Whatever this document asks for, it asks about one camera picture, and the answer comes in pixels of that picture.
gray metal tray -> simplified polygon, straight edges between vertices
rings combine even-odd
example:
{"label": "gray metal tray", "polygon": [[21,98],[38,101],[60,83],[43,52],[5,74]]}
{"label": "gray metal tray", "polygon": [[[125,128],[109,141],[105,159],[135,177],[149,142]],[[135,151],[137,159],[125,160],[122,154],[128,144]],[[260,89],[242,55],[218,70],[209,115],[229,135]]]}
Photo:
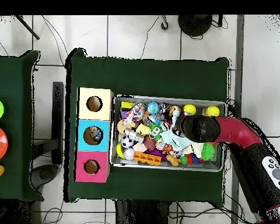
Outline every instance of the gray metal tray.
{"label": "gray metal tray", "polygon": [[207,162],[201,164],[191,164],[178,167],[173,167],[169,162],[161,162],[159,166],[151,166],[147,163],[132,161],[133,164],[123,163],[122,159],[117,156],[116,145],[118,143],[118,131],[117,123],[120,121],[120,106],[122,102],[143,102],[145,104],[149,102],[169,103],[171,105],[183,107],[186,104],[193,104],[196,107],[196,114],[202,114],[202,109],[209,106],[217,106],[220,110],[220,116],[227,116],[227,104],[222,101],[207,101],[207,100],[188,100],[188,99],[174,99],[174,98],[161,98],[161,97],[147,97],[147,96],[127,96],[118,94],[113,97],[112,100],[112,123],[111,123],[111,135],[110,135],[110,153],[109,161],[113,166],[120,167],[139,167],[150,169],[172,169],[172,170],[193,170],[193,171],[206,171],[206,172],[218,172],[223,168],[223,151],[225,145],[215,145],[215,156]]}

pink box face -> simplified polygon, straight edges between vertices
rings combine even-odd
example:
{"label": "pink box face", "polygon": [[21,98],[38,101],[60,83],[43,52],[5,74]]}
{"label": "pink box face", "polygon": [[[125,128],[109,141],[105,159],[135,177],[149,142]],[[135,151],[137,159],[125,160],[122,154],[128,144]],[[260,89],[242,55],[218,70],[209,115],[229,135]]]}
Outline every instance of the pink box face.
{"label": "pink box face", "polygon": [[[98,162],[100,169],[96,174],[89,174],[84,170],[84,164],[88,160],[95,160]],[[77,151],[75,182],[105,183],[107,180],[108,163],[108,152]]]}

green ball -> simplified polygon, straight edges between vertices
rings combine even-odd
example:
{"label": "green ball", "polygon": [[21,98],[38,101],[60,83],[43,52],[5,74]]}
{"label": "green ball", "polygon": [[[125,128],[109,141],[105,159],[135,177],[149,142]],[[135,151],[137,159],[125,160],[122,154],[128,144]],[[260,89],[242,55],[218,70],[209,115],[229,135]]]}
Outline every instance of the green ball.
{"label": "green ball", "polygon": [[186,155],[180,158],[181,164],[186,165],[188,163],[188,158]]}
{"label": "green ball", "polygon": [[201,151],[201,159],[205,160],[205,161],[211,160],[214,155],[215,155],[215,148],[214,148],[214,146],[211,145],[208,142],[203,144],[203,148],[202,148],[202,151]]}

purple toy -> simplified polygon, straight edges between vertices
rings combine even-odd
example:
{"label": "purple toy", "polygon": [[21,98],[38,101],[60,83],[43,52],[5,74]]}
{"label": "purple toy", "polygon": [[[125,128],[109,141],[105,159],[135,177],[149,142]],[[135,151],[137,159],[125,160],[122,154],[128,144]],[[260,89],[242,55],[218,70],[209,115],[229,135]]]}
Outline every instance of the purple toy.
{"label": "purple toy", "polygon": [[153,151],[148,149],[148,150],[144,151],[144,154],[160,156],[162,158],[161,161],[163,161],[163,162],[165,162],[167,160],[166,155],[163,155],[162,151],[158,150],[158,149],[154,149]]}

yellow tennis ball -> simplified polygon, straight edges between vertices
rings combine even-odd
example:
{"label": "yellow tennis ball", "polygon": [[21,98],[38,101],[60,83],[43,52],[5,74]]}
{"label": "yellow tennis ball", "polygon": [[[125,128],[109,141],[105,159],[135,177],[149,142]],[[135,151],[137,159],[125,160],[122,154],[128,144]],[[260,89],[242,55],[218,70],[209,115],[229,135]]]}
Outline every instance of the yellow tennis ball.
{"label": "yellow tennis ball", "polygon": [[184,112],[190,113],[191,115],[194,115],[196,113],[196,107],[192,104],[188,104],[184,106]]}
{"label": "yellow tennis ball", "polygon": [[220,115],[220,110],[216,106],[208,107],[206,110],[207,116],[217,117]]}

